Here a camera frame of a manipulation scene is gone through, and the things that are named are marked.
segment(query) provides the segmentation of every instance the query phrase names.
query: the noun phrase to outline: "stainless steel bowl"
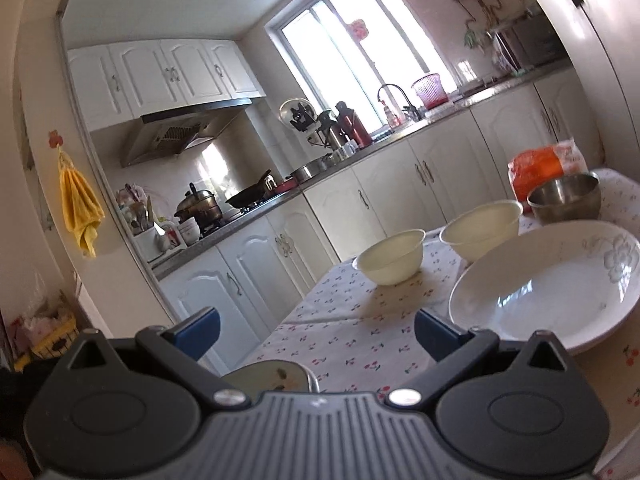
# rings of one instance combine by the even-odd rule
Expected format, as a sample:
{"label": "stainless steel bowl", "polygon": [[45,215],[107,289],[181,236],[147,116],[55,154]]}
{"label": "stainless steel bowl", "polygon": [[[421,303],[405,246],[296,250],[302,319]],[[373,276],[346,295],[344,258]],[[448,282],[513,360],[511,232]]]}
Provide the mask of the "stainless steel bowl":
{"label": "stainless steel bowl", "polygon": [[302,184],[303,182],[315,177],[317,174],[328,170],[333,165],[334,164],[330,160],[330,156],[323,155],[320,158],[316,158],[316,160],[312,160],[310,163],[298,168],[296,171],[291,173],[291,176],[298,181],[298,184]]}
{"label": "stainless steel bowl", "polygon": [[600,179],[591,173],[565,175],[534,189],[527,202],[541,224],[595,220],[600,215]]}

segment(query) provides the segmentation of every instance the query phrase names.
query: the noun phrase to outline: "cherry pattern tablecloth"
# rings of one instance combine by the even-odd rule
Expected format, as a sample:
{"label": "cherry pattern tablecloth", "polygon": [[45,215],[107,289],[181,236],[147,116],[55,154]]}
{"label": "cherry pattern tablecloth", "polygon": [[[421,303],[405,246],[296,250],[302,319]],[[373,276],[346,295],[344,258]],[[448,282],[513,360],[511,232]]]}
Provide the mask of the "cherry pattern tablecloth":
{"label": "cherry pattern tablecloth", "polygon": [[[640,185],[613,170],[598,170],[602,220],[640,238]],[[531,216],[520,232],[540,227]],[[309,367],[322,391],[373,391],[380,397],[433,359],[414,337],[414,315],[431,308],[446,315],[449,295],[468,266],[429,234],[418,274],[396,286],[376,286],[353,260],[331,269],[245,364],[284,359]],[[640,474],[640,309],[617,332],[576,357],[611,422],[602,480]]]}

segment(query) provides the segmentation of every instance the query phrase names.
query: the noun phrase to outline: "window frame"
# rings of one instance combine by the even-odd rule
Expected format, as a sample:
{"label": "window frame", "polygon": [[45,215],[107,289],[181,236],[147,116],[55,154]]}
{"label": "window frame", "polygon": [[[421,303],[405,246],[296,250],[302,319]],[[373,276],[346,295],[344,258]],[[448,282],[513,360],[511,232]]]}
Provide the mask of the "window frame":
{"label": "window frame", "polygon": [[[369,57],[369,55],[366,53],[364,48],[361,46],[360,42],[356,41],[353,38],[353,35],[352,35],[350,29],[348,28],[348,24],[344,22],[344,20],[342,19],[340,14],[337,12],[337,10],[335,9],[335,6],[331,3],[331,1],[330,0],[305,0],[303,3],[300,3],[299,5],[297,5],[291,12],[288,12],[286,14],[286,16],[282,20],[280,20],[273,27],[271,27],[271,31],[272,31],[272,33],[274,35],[276,35],[277,40],[280,42],[280,44],[283,47],[284,51],[289,56],[291,62],[293,63],[293,65],[295,65],[295,67],[298,70],[298,72],[300,73],[300,75],[304,78],[306,85],[308,85],[309,89],[313,93],[314,99],[323,107],[323,109],[328,109],[328,108],[333,108],[332,104],[327,102],[326,99],[324,99],[324,97],[322,96],[322,92],[320,91],[318,86],[316,86],[316,83],[314,82],[313,78],[309,75],[309,73],[306,70],[304,64],[302,63],[302,60],[300,60],[300,58],[296,54],[295,50],[293,49],[293,47],[289,43],[289,40],[287,39],[286,35],[284,34],[284,28],[287,27],[287,25],[289,25],[289,23],[293,22],[300,14],[302,14],[306,10],[311,12],[312,15],[314,15],[316,17],[316,20],[318,20],[318,17],[316,15],[315,11],[312,9],[312,7],[315,4],[319,3],[319,2],[324,3],[328,7],[328,9],[331,10],[331,12],[334,14],[334,16],[338,19],[340,24],[344,27],[344,30],[351,37],[351,39],[353,40],[353,43],[355,44],[357,49],[360,51],[360,53],[363,55],[363,57],[366,60],[367,64],[369,65],[369,67],[371,68],[371,70],[375,74],[376,78],[380,82],[380,86],[382,86],[384,83],[386,83],[386,81],[384,80],[384,78],[382,77],[380,72],[376,69],[375,63],[373,63],[372,59]],[[414,58],[417,61],[417,63],[420,66],[420,68],[424,70],[424,73],[428,73],[430,70],[429,70],[429,66],[427,65],[426,60],[417,51],[414,43],[407,36],[407,34],[405,33],[404,29],[401,27],[400,23],[398,23],[398,20],[396,20],[396,18],[393,16],[391,11],[388,9],[388,7],[384,4],[384,2],[382,0],[375,0],[375,2],[380,6],[380,9],[385,13],[385,16],[389,19],[389,21],[391,22],[392,26],[398,32],[398,34],[400,35],[402,40],[405,42],[405,44],[407,45],[407,47],[409,48],[411,53],[414,55]],[[406,6],[406,8],[409,10],[411,15],[414,17],[414,20],[420,25],[420,27],[424,31],[425,35],[427,35],[427,37],[431,41],[435,51],[440,56],[440,59],[444,63],[445,67],[449,70],[449,73],[451,74],[451,76],[454,79],[454,81],[457,83],[457,85],[460,86],[461,81],[460,81],[460,75],[458,74],[458,72],[452,68],[452,66],[450,65],[449,61],[442,55],[440,49],[436,46],[436,43],[431,39],[430,35],[428,34],[428,32],[425,29],[424,25],[422,24],[421,20],[419,20],[418,17],[415,15],[413,9],[405,2],[405,0],[402,0],[402,2]],[[335,45],[335,47],[338,50],[338,52],[340,52],[340,54],[342,54],[341,51],[340,51],[340,48],[337,45]],[[351,73],[352,73],[354,79],[359,84],[363,94],[371,102],[371,99],[370,99],[369,95],[367,94],[367,92],[363,88],[362,84],[360,83],[360,80],[358,79],[358,76],[354,72],[354,70],[351,67],[351,65],[349,64],[348,60],[345,57],[343,57],[343,58],[344,58],[345,63],[347,64],[347,66],[351,70]],[[396,99],[395,99],[394,95],[391,92],[389,92],[388,89],[386,89],[386,90],[387,90],[387,92],[386,92],[387,99],[397,109],[401,109],[401,107],[396,102]],[[383,114],[380,112],[380,110],[378,109],[378,106],[376,106],[376,104],[377,103],[371,102],[371,105],[372,105],[373,109],[376,111],[376,114],[378,115],[378,117],[380,118],[380,120],[382,122],[382,127],[375,132],[375,133],[378,133],[378,132],[382,132],[383,130],[388,129],[388,126],[386,125],[386,117],[383,116]]]}

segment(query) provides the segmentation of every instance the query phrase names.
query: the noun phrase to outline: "range hood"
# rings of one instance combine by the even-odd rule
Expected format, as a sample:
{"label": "range hood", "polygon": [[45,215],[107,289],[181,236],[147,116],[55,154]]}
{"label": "range hood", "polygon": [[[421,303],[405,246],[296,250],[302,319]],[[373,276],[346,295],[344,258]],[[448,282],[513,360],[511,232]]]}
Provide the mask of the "range hood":
{"label": "range hood", "polygon": [[120,163],[126,168],[213,140],[251,103],[231,99],[143,115],[124,142]]}

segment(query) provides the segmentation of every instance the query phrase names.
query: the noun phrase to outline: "microwave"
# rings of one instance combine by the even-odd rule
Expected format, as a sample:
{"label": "microwave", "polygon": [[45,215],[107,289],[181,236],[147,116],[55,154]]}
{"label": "microwave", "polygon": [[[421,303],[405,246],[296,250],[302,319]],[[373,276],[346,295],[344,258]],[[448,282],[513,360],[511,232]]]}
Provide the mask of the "microwave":
{"label": "microwave", "polygon": [[560,37],[544,14],[503,23],[489,31],[494,63],[507,72],[531,69],[567,57]]}

